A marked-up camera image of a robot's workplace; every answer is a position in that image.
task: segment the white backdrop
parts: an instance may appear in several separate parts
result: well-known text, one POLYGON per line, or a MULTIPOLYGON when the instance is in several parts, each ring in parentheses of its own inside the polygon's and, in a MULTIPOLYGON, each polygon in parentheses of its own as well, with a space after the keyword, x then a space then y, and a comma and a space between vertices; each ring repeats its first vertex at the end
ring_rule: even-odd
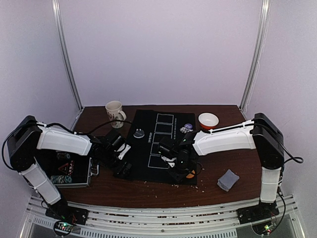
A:
POLYGON ((261 0, 61 0, 84 106, 240 104, 261 0))
MULTIPOLYGON (((70 127, 78 109, 62 61, 52 1, 0 0, 0 142, 27 116, 70 127)), ((17 237, 31 189, 0 162, 0 235, 17 237)))
POLYGON ((247 116, 264 112, 284 134, 284 144, 305 161, 285 166, 283 189, 293 194, 317 237, 317 2, 274 0, 265 49, 247 116))

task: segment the metal corner post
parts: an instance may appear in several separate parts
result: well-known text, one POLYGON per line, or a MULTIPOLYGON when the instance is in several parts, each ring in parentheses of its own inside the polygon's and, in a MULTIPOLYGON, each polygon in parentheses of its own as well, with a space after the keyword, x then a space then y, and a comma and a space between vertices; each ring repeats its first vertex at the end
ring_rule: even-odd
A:
POLYGON ((68 80, 70 83, 72 93, 75 97, 77 107, 79 110, 82 110, 83 106, 82 106, 80 98, 79 98, 78 90, 77 90, 76 83, 74 80, 74 75, 73 75, 73 71, 71 69, 69 55, 68 55, 68 51, 67 51, 67 47, 66 47, 65 35, 64 35, 61 14, 60 14, 60 9, 59 9, 59 0, 52 0, 52 4, 53 4, 54 18, 56 21, 56 26, 57 26, 57 31, 58 31, 58 36, 59 36, 59 41, 60 41, 60 46, 61 46, 61 51, 62 51, 62 56, 63 56, 63 61, 64 61, 67 77, 68 77, 68 80))
POLYGON ((257 65, 259 64, 259 59, 260 59, 261 51, 264 45, 264 39, 265 39, 266 30, 267 30, 269 6, 270 6, 270 0, 263 0, 256 46, 255 46, 254 55, 253 55, 253 59, 251 63, 251 68, 249 71, 248 81, 247 81, 246 88, 244 90, 242 101, 240 104, 240 110, 243 113, 245 113, 247 110, 246 107, 251 97, 253 85, 255 83, 255 79, 257 76, 257 69, 258 69, 257 65))

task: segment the ceramic mug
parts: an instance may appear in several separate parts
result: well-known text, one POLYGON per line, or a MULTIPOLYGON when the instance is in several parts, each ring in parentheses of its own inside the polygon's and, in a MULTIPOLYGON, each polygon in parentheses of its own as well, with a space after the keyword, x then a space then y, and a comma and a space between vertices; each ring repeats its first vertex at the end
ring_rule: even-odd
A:
MULTIPOLYGON (((106 111, 109 116, 109 120, 126 120, 127 116, 122 110, 122 103, 119 101, 111 101, 106 104, 106 111)), ((123 122, 115 121, 111 123, 113 128, 123 127, 123 122)))

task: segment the black cable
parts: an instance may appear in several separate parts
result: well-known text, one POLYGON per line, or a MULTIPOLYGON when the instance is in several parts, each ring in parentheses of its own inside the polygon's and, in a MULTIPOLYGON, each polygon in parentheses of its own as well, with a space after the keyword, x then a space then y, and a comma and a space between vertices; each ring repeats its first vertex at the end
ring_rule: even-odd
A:
POLYGON ((131 124, 131 125, 134 125, 134 126, 135 126, 134 123, 132 123, 132 122, 130 122, 130 121, 128 121, 128 120, 110 120, 110 121, 106 121, 105 123, 102 123, 102 124, 96 126, 94 129, 92 129, 92 130, 90 130, 90 131, 88 131, 88 132, 86 132, 86 133, 79 132, 79 133, 77 133, 77 135, 90 135, 91 133, 95 132, 95 131, 98 130, 99 128, 101 128, 101 127, 103 127, 103 126, 105 126, 105 125, 108 125, 108 124, 110 124, 110 123, 112 123, 112 122, 126 122, 126 123, 128 123, 128 124, 131 124))
POLYGON ((285 203, 285 200, 284 200, 283 196, 280 194, 279 191, 277 192, 277 194, 278 194, 278 196, 282 199, 282 202, 283 202, 283 204, 284 204, 284 211, 283 211, 283 215, 282 215, 282 217, 281 217, 281 220, 279 220, 279 223, 276 225, 276 227, 274 228, 274 230, 270 232, 270 234, 272 234, 272 232, 274 232, 274 231, 278 228, 278 226, 281 224, 281 222, 282 222, 282 220, 283 220, 283 218, 284 218, 284 216, 285 216, 285 212, 286 212, 286 203, 285 203))
POLYGON ((53 126, 53 125, 57 125, 57 126, 63 128, 64 130, 66 130, 67 132, 71 133, 71 134, 74 134, 74 133, 75 133, 74 131, 68 129, 66 126, 64 126, 64 125, 62 125, 62 124, 60 124, 60 123, 57 123, 57 122, 53 122, 53 123, 47 124, 46 127, 48 128, 48 127, 51 127, 51 126, 53 126))
POLYGON ((287 162, 293 160, 298 164, 302 164, 304 162, 304 159, 302 157, 294 157, 287 149, 286 147, 283 145, 283 143, 277 138, 277 136, 274 134, 274 132, 267 126, 262 125, 262 124, 258 124, 258 123, 254 123, 254 125, 256 126, 260 126, 262 128, 264 128, 265 130, 267 130, 267 132, 274 137, 274 139, 276 140, 276 142, 283 148, 283 150, 286 152, 286 154, 290 157, 290 159, 286 160, 284 162, 284 164, 286 164, 287 162))
POLYGON ((38 193, 38 194, 39 194, 40 197, 43 199, 43 201, 41 202, 41 206, 42 206, 42 207, 43 207, 43 202, 44 202, 44 203, 47 205, 47 208, 49 208, 50 211, 53 212, 55 216, 57 216, 62 222, 67 222, 65 218, 63 218, 62 216, 60 216, 59 214, 57 214, 57 213, 53 210, 53 208, 51 208, 51 206, 49 205, 49 203, 46 202, 46 200, 44 199, 44 197, 43 197, 40 193, 38 193))
POLYGON ((42 206, 43 208, 47 209, 48 207, 44 207, 44 206, 43 206, 43 202, 44 202, 44 200, 41 202, 41 206, 42 206))
POLYGON ((5 158, 4 158, 4 147, 5 147, 5 144, 6 142, 12 137, 12 135, 14 133, 16 133, 19 129, 22 129, 24 127, 31 127, 33 125, 37 125, 35 122, 30 122, 30 123, 27 123, 27 124, 23 124, 23 125, 20 125, 18 126, 16 129, 14 129, 12 132, 10 132, 10 134, 4 139, 3 141, 3 144, 2 144, 2 149, 1 149, 1 155, 2 155, 2 160, 5 164, 5 166, 10 169, 10 170, 13 170, 13 171, 16 171, 14 168, 10 167, 7 162, 5 161, 5 158))
POLYGON ((199 175, 202 172, 202 170, 203 170, 203 165, 202 165, 202 163, 200 163, 198 161, 196 162, 196 165, 200 166, 200 170, 199 170, 199 172, 197 172, 197 175, 199 175))

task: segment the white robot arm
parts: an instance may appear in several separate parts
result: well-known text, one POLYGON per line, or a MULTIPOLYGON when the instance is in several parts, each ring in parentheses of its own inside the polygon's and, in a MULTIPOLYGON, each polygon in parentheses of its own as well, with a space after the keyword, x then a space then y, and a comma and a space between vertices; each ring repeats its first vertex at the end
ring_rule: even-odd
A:
POLYGON ((282 133, 260 113, 241 124, 189 132, 180 143, 164 138, 160 142, 159 152, 168 163, 168 172, 175 182, 181 182, 189 174, 195 175, 199 156, 227 150, 257 149, 262 166, 260 203, 271 206, 275 203, 284 167, 282 145, 282 133))
POLYGON ((38 192, 49 206, 47 215, 63 218, 69 223, 84 224, 87 210, 74 209, 57 187, 48 178, 37 161, 37 150, 50 150, 89 156, 97 159, 114 171, 114 175, 124 178, 131 165, 123 161, 125 153, 131 148, 125 139, 115 130, 102 137, 79 135, 56 127, 37 122, 33 116, 27 116, 8 139, 10 164, 38 192))

